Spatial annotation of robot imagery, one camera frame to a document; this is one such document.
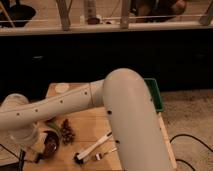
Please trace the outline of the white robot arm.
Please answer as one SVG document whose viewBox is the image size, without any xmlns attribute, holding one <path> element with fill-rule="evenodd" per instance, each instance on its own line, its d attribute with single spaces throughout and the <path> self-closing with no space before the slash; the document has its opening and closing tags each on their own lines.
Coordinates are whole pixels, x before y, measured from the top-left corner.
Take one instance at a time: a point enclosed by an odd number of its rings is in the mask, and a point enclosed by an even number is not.
<svg viewBox="0 0 213 171">
<path fill-rule="evenodd" d="M 11 95 L 0 107 L 0 130 L 17 131 L 58 115 L 102 110 L 117 141 L 124 171 L 172 171 L 152 95 L 135 71 L 120 68 L 105 79 L 35 103 L 20 105 Z"/>
</svg>

